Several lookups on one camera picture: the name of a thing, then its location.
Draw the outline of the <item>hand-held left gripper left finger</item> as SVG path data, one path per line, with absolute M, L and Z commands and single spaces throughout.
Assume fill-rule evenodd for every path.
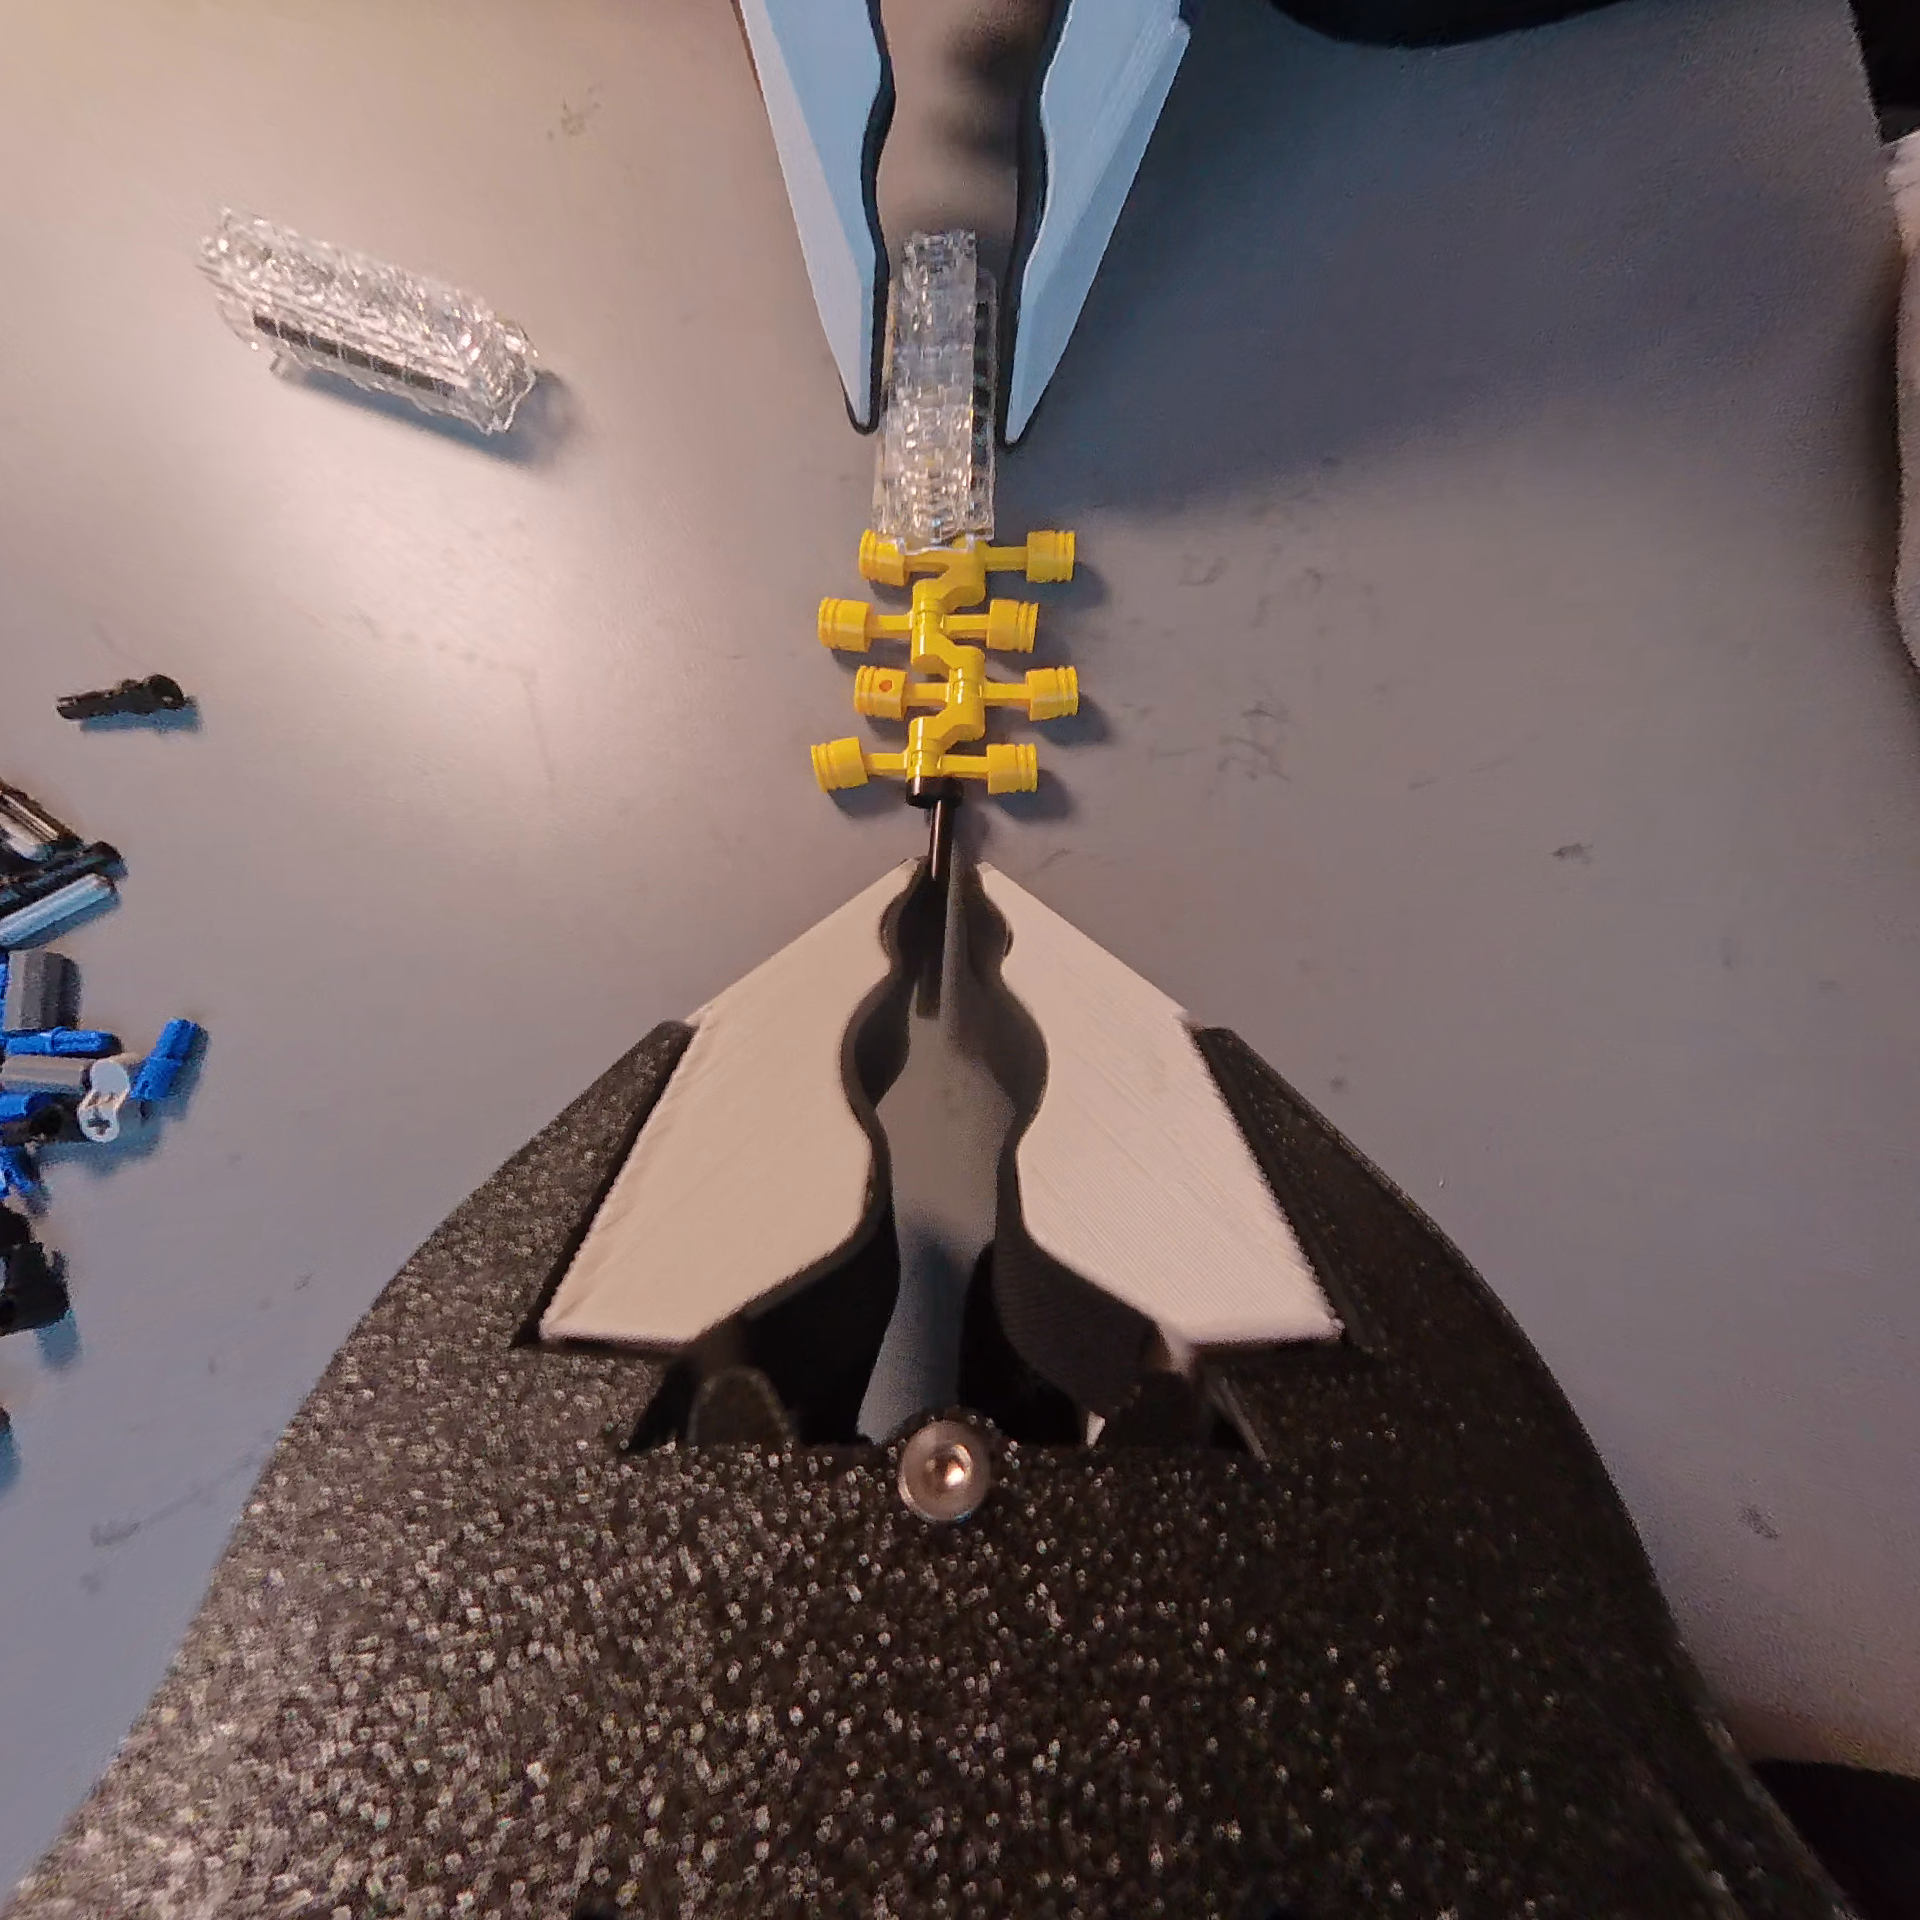
M 713 996 L 538 1316 L 546 1345 L 759 1369 L 809 1443 L 858 1432 L 897 1302 L 875 1090 L 856 1032 L 903 1008 L 917 863 Z

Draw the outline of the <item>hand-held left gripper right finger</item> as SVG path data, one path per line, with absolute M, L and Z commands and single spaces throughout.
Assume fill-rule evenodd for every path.
M 1113 1417 L 1147 1372 L 1341 1336 L 1180 1003 L 974 871 L 974 1038 L 1012 1105 L 974 1280 L 974 1407 Z

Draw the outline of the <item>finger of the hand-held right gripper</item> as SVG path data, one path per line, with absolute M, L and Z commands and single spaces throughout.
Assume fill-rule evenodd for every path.
M 1000 443 L 1033 425 L 1190 49 L 1190 4 L 1058 4 L 1020 125 Z
M 875 186 L 896 111 L 879 4 L 737 10 L 847 409 L 858 430 L 873 430 L 890 305 Z

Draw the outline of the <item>clear plastic engine block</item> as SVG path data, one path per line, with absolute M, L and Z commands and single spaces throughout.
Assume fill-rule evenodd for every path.
M 998 526 L 998 285 L 971 230 L 916 233 L 890 294 L 875 531 L 904 547 Z
M 201 267 L 230 325 L 279 372 L 339 374 L 503 435 L 536 390 L 536 350 L 486 301 L 265 219 L 221 213 Z

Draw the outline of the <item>yellow piston crankshaft assembly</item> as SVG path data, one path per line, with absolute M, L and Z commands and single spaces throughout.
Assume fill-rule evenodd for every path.
M 1028 670 L 1015 682 L 990 677 L 990 654 L 1026 655 L 1038 636 L 1038 608 L 1023 599 L 990 599 L 990 577 L 1063 583 L 1074 577 L 1074 558 L 1078 540 L 1067 529 L 1036 529 L 1020 544 L 980 534 L 926 541 L 867 529 L 863 577 L 907 589 L 907 610 L 879 610 L 856 599 L 821 604 L 821 640 L 829 650 L 867 655 L 879 640 L 904 643 L 903 663 L 867 663 L 852 679 L 858 715 L 904 724 L 903 752 L 885 755 L 858 739 L 838 739 L 815 745 L 809 764 L 828 792 L 903 780 L 907 804 L 930 817 L 928 882 L 937 923 L 949 907 L 963 782 L 982 782 L 998 798 L 1038 786 L 1033 745 L 986 740 L 994 710 L 1023 711 L 1036 724 L 1078 711 L 1070 667 Z

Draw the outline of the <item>pile of mixed coloured connectors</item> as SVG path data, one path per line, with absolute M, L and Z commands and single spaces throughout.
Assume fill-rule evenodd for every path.
M 46 1145 L 127 1142 L 204 1051 L 204 1026 L 166 1021 L 124 1045 L 81 1018 L 81 976 L 55 937 L 117 901 L 124 859 L 3 782 L 3 1336 L 68 1313 L 60 1258 L 38 1230 Z

